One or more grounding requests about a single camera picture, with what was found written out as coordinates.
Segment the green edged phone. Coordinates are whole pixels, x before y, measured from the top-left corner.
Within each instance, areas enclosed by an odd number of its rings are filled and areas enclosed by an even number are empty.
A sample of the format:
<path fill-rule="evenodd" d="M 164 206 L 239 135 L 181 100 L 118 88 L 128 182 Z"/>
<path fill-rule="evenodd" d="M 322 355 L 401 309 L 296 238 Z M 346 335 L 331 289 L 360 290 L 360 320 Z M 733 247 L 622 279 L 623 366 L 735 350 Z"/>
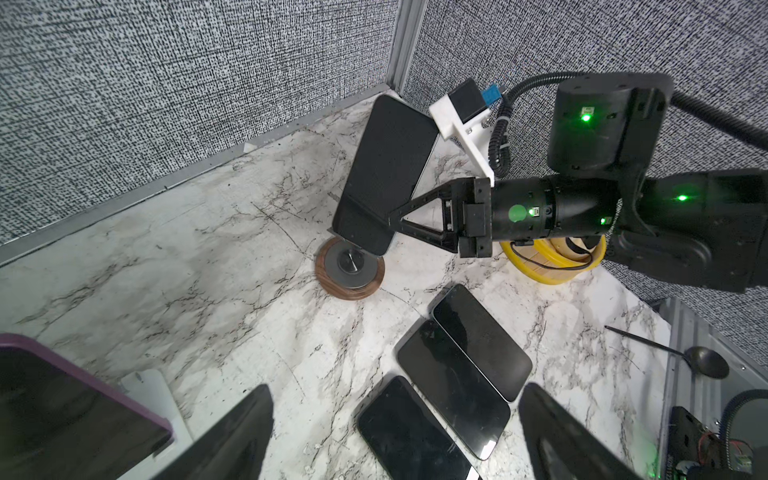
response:
<path fill-rule="evenodd" d="M 395 97 L 378 97 L 338 203 L 333 232 L 383 256 L 394 236 L 388 214 L 412 199 L 438 133 L 430 117 Z"/>

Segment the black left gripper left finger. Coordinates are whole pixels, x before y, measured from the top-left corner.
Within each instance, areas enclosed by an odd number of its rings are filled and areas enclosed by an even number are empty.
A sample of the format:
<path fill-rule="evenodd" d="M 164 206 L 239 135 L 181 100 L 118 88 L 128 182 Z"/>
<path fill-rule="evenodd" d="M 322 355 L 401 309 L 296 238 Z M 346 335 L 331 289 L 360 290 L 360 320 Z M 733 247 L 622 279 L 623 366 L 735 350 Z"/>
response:
<path fill-rule="evenodd" d="M 272 395 L 261 384 L 155 477 L 257 479 L 273 426 Z"/>

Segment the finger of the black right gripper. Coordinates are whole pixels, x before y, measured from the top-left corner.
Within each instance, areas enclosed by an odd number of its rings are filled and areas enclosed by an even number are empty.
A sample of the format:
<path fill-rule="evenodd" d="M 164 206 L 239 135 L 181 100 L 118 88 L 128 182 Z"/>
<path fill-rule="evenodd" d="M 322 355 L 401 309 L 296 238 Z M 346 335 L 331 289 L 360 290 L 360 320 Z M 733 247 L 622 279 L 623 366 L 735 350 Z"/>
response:
<path fill-rule="evenodd" d="M 387 225 L 391 231 L 447 252 L 458 252 L 458 207 L 464 200 L 465 179 L 451 180 L 395 208 L 387 216 Z M 407 219 L 411 213 L 435 201 L 440 204 L 441 208 L 442 229 L 440 231 Z"/>

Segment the black phone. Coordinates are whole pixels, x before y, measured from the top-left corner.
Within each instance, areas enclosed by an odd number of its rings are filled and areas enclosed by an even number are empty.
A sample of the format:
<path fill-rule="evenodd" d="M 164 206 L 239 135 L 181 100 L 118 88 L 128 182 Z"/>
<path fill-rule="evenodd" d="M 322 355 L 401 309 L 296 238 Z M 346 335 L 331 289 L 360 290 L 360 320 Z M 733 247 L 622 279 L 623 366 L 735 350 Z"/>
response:
<path fill-rule="evenodd" d="M 357 417 L 357 428 L 392 479 L 480 477 L 402 376 L 372 397 Z"/>

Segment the purple edged phone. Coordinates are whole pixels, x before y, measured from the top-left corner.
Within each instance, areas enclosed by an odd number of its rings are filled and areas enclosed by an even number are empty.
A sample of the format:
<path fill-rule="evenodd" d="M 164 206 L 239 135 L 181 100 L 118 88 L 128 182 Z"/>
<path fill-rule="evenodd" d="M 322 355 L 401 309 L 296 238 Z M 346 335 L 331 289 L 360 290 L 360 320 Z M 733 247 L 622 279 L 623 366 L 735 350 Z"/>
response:
<path fill-rule="evenodd" d="M 37 341 L 2 334 L 2 478 L 117 479 L 172 438 L 167 419 Z"/>

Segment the dark grey cased phone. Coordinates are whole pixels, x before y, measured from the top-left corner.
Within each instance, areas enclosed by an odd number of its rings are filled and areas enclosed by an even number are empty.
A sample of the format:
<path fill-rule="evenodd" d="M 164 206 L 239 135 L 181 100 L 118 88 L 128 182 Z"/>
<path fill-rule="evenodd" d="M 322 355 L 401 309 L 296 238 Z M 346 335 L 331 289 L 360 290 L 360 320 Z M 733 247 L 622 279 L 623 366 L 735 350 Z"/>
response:
<path fill-rule="evenodd" d="M 533 362 L 464 285 L 445 287 L 431 303 L 431 316 L 505 401 L 517 399 Z"/>

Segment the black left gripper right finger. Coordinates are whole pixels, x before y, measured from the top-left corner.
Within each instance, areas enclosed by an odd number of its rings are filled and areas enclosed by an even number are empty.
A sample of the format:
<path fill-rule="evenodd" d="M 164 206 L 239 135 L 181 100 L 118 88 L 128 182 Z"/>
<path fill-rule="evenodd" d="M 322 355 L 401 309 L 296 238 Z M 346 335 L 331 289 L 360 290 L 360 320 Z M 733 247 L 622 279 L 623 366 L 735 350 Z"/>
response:
<path fill-rule="evenodd" d="M 638 477 L 538 384 L 525 385 L 518 410 L 535 478 Z"/>

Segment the teal edged phone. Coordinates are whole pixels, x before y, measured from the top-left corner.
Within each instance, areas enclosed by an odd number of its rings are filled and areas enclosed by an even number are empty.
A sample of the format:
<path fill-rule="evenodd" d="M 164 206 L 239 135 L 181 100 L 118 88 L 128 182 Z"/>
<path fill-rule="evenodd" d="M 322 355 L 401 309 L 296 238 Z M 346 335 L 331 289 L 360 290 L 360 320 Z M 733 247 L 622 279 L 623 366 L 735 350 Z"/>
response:
<path fill-rule="evenodd" d="M 401 368 L 479 460 L 487 460 L 510 420 L 508 403 L 434 320 L 424 320 L 396 354 Z"/>

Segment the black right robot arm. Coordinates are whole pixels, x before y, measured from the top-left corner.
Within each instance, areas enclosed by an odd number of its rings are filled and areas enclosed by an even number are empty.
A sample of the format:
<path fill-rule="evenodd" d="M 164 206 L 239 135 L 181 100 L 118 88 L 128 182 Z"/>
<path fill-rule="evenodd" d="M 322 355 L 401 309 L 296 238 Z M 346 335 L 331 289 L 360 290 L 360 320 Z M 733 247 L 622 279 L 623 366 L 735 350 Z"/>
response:
<path fill-rule="evenodd" d="M 661 73 L 556 72 L 509 88 L 487 160 L 510 164 L 507 126 L 515 101 L 557 89 L 550 174 L 461 178 L 395 208 L 397 232 L 463 257 L 487 257 L 499 242 L 515 255 L 538 240 L 605 240 L 607 258 L 668 283 L 741 293 L 767 282 L 767 174 L 699 171 L 651 178 L 670 108 L 759 149 L 764 131 L 678 92 Z"/>

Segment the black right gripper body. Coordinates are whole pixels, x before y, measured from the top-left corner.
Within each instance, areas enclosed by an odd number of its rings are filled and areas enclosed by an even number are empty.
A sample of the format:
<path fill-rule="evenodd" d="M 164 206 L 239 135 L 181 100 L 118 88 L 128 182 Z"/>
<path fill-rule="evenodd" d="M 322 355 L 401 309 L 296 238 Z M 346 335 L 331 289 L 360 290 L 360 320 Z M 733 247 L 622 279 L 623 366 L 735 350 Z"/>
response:
<path fill-rule="evenodd" d="M 619 203 L 614 183 L 564 175 L 498 181 L 462 178 L 451 186 L 449 238 L 463 258 L 489 257 L 494 242 L 601 236 Z"/>

